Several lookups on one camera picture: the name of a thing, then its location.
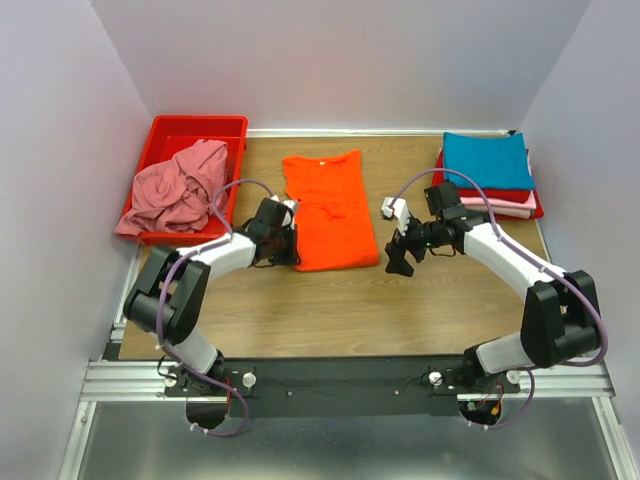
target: pink folded cloth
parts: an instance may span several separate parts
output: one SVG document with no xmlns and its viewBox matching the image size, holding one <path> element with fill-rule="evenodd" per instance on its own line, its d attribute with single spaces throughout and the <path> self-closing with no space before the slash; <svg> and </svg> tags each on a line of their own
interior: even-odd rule
<svg viewBox="0 0 640 480">
<path fill-rule="evenodd" d="M 468 206 L 481 205 L 484 206 L 484 200 L 480 197 L 461 197 L 460 201 Z M 489 197 L 489 203 L 492 207 L 503 207 L 503 208 L 516 208 L 520 210 L 535 210 L 536 209 L 536 199 L 533 196 L 533 192 L 529 193 L 529 198 L 524 203 L 510 202 L 509 200 L 501 200 L 499 198 L 491 198 Z"/>
<path fill-rule="evenodd" d="M 475 210 L 476 212 L 486 212 L 487 207 L 483 203 L 482 205 L 466 205 L 469 210 Z M 523 208 L 508 208 L 508 207 L 494 207 L 493 202 L 491 202 L 491 207 L 493 213 L 496 215 L 507 215 L 509 217 L 518 217 L 518 218 L 531 218 L 533 213 L 535 212 L 535 207 L 531 210 L 526 210 Z"/>
</svg>

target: wooden tabletop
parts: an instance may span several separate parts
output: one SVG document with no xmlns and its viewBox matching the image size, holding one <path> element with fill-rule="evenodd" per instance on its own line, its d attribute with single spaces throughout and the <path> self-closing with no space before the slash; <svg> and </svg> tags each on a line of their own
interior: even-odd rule
<svg viewBox="0 0 640 480">
<path fill-rule="evenodd" d="M 384 272 L 384 245 L 394 224 L 380 218 L 380 205 L 415 173 L 434 166 L 441 144 L 439 136 L 249 139 L 242 176 L 266 182 L 281 196 L 286 156 L 361 150 L 381 263 L 317 273 L 286 267 L 232 272 L 209 284 L 198 322 L 207 338 L 227 357 L 393 355 L 460 353 L 518 331 L 523 309 L 518 296 L 471 258 L 427 255 L 413 278 Z M 430 181 L 423 177 L 403 195 L 422 221 L 429 219 L 423 189 Z M 264 195 L 257 186 L 241 186 L 235 224 L 253 216 Z M 534 221 L 501 225 L 544 257 Z M 156 359 L 154 345 L 128 323 L 120 358 Z"/>
</svg>

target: red plastic bin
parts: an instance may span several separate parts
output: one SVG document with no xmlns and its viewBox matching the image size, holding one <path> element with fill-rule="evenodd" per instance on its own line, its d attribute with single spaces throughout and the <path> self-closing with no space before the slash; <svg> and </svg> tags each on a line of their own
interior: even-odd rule
<svg viewBox="0 0 640 480">
<path fill-rule="evenodd" d="M 176 152 L 193 145 L 196 140 L 222 140 L 227 142 L 227 183 L 240 178 L 245 150 L 248 120 L 241 116 L 160 115 L 157 116 L 144 145 L 136 173 L 155 163 L 170 160 Z M 238 186 L 229 189 L 229 202 L 225 218 L 233 217 Z M 131 210 L 132 191 L 122 209 L 122 216 Z M 194 233 L 142 232 L 121 235 L 141 245 L 192 246 L 214 240 L 225 233 L 224 226 L 215 216 Z"/>
</svg>

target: blue towel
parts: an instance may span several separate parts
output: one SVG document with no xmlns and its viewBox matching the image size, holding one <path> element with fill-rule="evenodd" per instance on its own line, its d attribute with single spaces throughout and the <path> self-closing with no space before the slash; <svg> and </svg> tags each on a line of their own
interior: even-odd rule
<svg viewBox="0 0 640 480">
<path fill-rule="evenodd" d="M 511 137 L 477 138 L 444 134 L 444 166 L 471 177 L 481 188 L 533 190 L 527 166 L 527 149 L 521 133 Z M 445 179 L 458 188 L 473 188 L 451 173 Z"/>
</svg>

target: folded orange shirt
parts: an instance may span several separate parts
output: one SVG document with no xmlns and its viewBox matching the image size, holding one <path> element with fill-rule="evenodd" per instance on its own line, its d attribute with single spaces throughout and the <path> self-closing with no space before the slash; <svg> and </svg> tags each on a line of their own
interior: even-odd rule
<svg viewBox="0 0 640 480">
<path fill-rule="evenodd" d="M 330 158 L 287 157 L 287 195 L 298 200 L 300 265 L 315 272 L 380 262 L 360 174 L 360 151 Z"/>
</svg>

